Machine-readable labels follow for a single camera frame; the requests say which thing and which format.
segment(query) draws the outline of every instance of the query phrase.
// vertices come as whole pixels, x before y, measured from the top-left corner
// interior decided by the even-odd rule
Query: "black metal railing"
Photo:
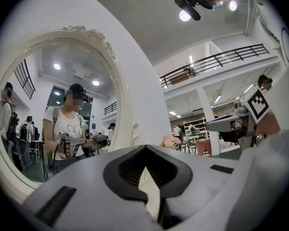
[[[211,71],[235,61],[244,61],[246,58],[258,57],[259,55],[266,53],[270,54],[263,44],[250,45],[231,51],[221,52],[171,71],[160,77],[160,83],[162,87],[175,85],[191,77],[198,76],[204,71]]]
[[[21,85],[21,87],[24,89],[25,93],[27,96],[31,99],[32,95],[35,91],[34,85],[32,83],[28,67],[27,67],[27,62],[24,59],[23,62],[21,62],[16,70],[14,70],[14,73]]]
[[[117,102],[114,102],[105,108],[105,115],[114,112],[116,109],[117,109]]]

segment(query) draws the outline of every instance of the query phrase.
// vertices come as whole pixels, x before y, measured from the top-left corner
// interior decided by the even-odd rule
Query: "round ceiling light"
[[[237,8],[236,2],[235,1],[231,1],[230,4],[229,4],[229,9],[231,11],[234,11],[234,10],[236,10],[236,8]]]
[[[59,64],[54,64],[53,67],[54,67],[56,70],[60,70],[60,69],[61,69],[61,67],[60,67]]]
[[[180,12],[180,19],[182,21],[188,21],[190,18],[191,16],[188,13],[186,13],[184,10]]]
[[[100,83],[98,81],[96,81],[96,80],[92,81],[92,84],[95,85],[95,86],[99,86],[100,85]]]

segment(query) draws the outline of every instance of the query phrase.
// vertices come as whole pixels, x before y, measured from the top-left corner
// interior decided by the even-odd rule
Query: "carved floral ornament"
[[[100,46],[102,46],[105,50],[107,50],[112,56],[112,58],[116,58],[116,55],[112,51],[111,44],[109,42],[105,42],[105,36],[103,33],[95,29],[87,30],[85,26],[64,26],[63,30],[82,33],[86,35],[87,37],[98,43]]]

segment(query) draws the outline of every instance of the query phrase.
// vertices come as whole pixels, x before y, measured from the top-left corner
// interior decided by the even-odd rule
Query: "mirror frame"
[[[0,51],[0,90],[4,89],[16,67],[32,52],[57,42],[73,42],[74,45],[90,52],[99,52],[102,61],[107,62],[107,71],[115,87],[117,98],[117,121],[113,141],[108,152],[131,146],[133,131],[133,109],[130,88],[121,71],[116,55],[110,43],[105,42],[105,36],[85,26],[64,26],[35,32],[21,37]],[[40,184],[26,178],[13,164],[7,155],[0,134],[0,184],[3,191],[18,203],[22,203]]]

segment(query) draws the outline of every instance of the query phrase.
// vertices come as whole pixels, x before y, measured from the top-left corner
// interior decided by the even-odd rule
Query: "ceiling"
[[[57,63],[61,69],[56,70]],[[59,81],[81,84],[87,91],[109,97],[114,92],[112,80],[107,69],[97,56],[77,46],[55,44],[42,49],[40,73]],[[93,80],[100,85],[94,86]]]
[[[152,65],[200,42],[239,34],[247,21],[247,0],[235,0],[236,11],[228,2],[217,11],[197,6],[200,21],[179,18],[181,9],[174,0],[98,0],[129,31]]]
[[[208,97],[211,105],[217,108],[232,101],[235,98],[242,96],[243,92],[251,85],[257,84],[260,75],[265,74],[270,77],[270,72],[273,68],[279,66],[271,66],[268,68],[260,68],[253,70],[253,72],[245,73],[233,78],[225,79],[216,82],[212,85],[204,87],[204,91]],[[216,98],[222,95],[217,103],[214,103]],[[166,100],[168,112],[173,111],[177,115],[191,115],[192,111],[202,109],[197,90],[182,94],[180,96]],[[169,114],[171,120],[176,119],[175,116]]]

